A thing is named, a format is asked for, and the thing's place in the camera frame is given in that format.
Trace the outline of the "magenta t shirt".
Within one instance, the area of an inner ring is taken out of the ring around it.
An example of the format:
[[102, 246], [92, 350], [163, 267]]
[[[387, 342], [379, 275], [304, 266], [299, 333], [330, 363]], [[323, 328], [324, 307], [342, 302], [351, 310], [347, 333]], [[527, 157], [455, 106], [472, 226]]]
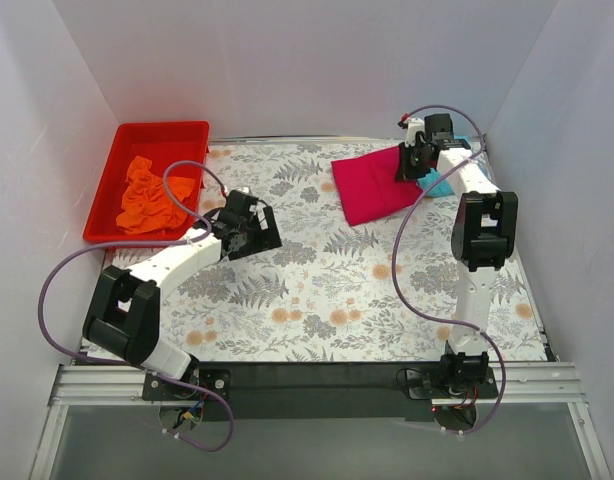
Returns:
[[388, 217], [422, 196], [416, 182], [397, 182], [399, 148], [331, 162], [343, 214], [352, 227]]

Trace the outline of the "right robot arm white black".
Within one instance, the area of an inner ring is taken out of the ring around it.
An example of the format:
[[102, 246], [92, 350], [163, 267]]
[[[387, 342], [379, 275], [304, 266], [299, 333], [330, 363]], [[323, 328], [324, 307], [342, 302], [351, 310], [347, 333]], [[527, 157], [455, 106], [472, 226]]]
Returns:
[[399, 377], [410, 396], [475, 396], [480, 389], [490, 390], [494, 382], [487, 325], [494, 283], [514, 252], [518, 197], [489, 179], [478, 153], [455, 136], [449, 114], [438, 112], [424, 119], [406, 114], [399, 125], [406, 135], [398, 146], [396, 181], [420, 180], [436, 171], [458, 200], [451, 234], [457, 306], [447, 323], [451, 332], [445, 352], [439, 361], [407, 368]]

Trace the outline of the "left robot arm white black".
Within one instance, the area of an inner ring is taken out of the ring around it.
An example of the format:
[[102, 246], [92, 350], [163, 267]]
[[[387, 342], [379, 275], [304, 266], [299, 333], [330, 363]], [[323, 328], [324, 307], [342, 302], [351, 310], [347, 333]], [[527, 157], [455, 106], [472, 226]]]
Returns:
[[180, 400], [200, 386], [198, 361], [160, 333], [163, 301], [200, 270], [282, 246], [273, 208], [233, 190], [214, 215], [199, 219], [174, 244], [126, 269], [110, 266], [96, 284], [85, 317], [86, 340], [134, 367], [161, 374]]

